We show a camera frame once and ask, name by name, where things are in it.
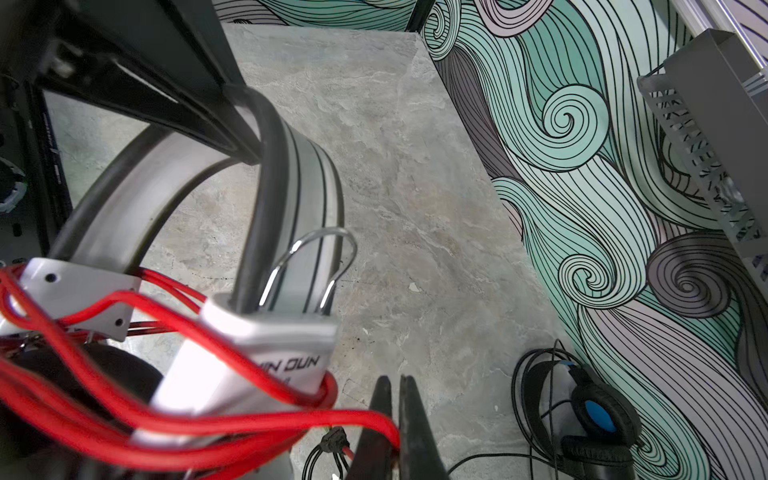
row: metal hook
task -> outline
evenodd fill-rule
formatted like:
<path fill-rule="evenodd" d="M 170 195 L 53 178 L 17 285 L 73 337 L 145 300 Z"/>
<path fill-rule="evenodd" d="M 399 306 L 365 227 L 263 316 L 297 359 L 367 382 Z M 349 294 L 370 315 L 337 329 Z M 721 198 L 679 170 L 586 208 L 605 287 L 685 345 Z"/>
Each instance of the metal hook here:
<path fill-rule="evenodd" d="M 283 255 L 280 257 L 277 263 L 275 263 L 275 267 L 272 269 L 270 278 L 266 281 L 266 286 L 264 287 L 264 293 L 261 294 L 261 300 L 259 300 L 259 306 L 264 306 L 264 304 L 266 303 L 267 299 L 269 298 L 272 285 L 274 284 L 275 279 L 277 278 L 277 274 L 280 272 L 280 269 L 282 269 L 285 266 L 285 264 L 288 263 L 288 260 L 290 260 L 290 257 L 292 257 L 299 250 L 301 250 L 301 248 L 307 245 L 309 242 L 313 240 L 317 240 L 322 237 L 327 237 L 329 235 L 335 235 L 337 237 L 342 237 L 349 240 L 349 244 L 352 246 L 352 256 L 349 258 L 349 261 L 346 263 L 344 267 L 339 268 L 336 271 L 336 273 L 333 274 L 333 276 L 331 277 L 331 280 L 328 282 L 328 286 L 326 286 L 326 291 L 323 292 L 323 298 L 320 299 L 320 301 L 318 302 L 317 307 L 315 308 L 315 312 L 323 309 L 323 307 L 326 305 L 326 302 L 328 301 L 328 297 L 333 291 L 333 287 L 336 285 L 336 281 L 349 269 L 349 266 L 352 265 L 352 262 L 354 261 L 355 257 L 357 257 L 357 240 L 355 240 L 355 237 L 346 228 L 342 228 L 342 227 L 319 228 L 317 230 L 313 230 L 309 232 L 307 235 L 304 235 L 303 237 L 293 242 L 293 245 L 291 246 L 291 248 L 289 248 L 288 251 L 283 253 Z"/>

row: wall mural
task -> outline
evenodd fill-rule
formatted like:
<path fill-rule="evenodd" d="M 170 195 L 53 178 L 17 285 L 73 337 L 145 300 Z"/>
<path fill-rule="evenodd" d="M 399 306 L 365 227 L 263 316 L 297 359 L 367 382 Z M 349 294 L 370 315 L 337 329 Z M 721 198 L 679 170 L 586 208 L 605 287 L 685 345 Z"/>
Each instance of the wall mural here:
<path fill-rule="evenodd" d="M 667 0 L 438 0 L 422 32 L 641 478 L 768 478 L 768 305 L 635 88 Z"/>
<path fill-rule="evenodd" d="M 405 31 L 416 0 L 214 0 L 222 22 Z"/>

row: cable bundle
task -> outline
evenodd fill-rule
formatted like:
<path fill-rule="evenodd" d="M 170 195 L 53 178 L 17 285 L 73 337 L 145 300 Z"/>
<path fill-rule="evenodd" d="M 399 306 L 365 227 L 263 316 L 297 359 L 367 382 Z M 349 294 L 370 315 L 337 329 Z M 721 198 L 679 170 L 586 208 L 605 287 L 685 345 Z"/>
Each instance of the cable bundle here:
<path fill-rule="evenodd" d="M 389 417 L 369 410 L 329 410 L 338 395 L 336 380 L 329 372 L 326 372 L 317 394 L 298 392 L 253 364 L 222 336 L 135 292 L 111 293 L 80 312 L 54 321 L 18 285 L 16 279 L 21 270 L 18 266 L 0 270 L 0 313 L 20 328 L 40 332 L 80 384 L 116 420 L 132 429 L 142 428 L 170 435 L 235 435 L 234 439 L 226 442 L 197 449 L 153 449 L 132 444 L 130 434 L 123 429 L 87 410 L 48 380 L 0 356 L 0 400 L 28 424 L 76 452 L 111 465 L 152 472 L 216 469 L 205 479 L 228 480 L 238 478 L 285 452 L 312 427 L 362 426 L 376 430 L 393 447 L 399 448 L 399 431 Z M 201 302 L 206 299 L 188 286 L 151 270 L 142 270 L 141 279 L 167 291 L 195 313 L 199 313 L 200 306 L 192 299 Z M 11 296 L 26 316 L 19 316 L 14 311 Z M 150 409 L 108 378 L 66 331 L 115 303 L 130 305 L 156 320 L 132 323 L 131 327 L 151 330 L 149 333 L 179 332 L 208 349 L 268 396 L 304 410 L 190 417 Z"/>

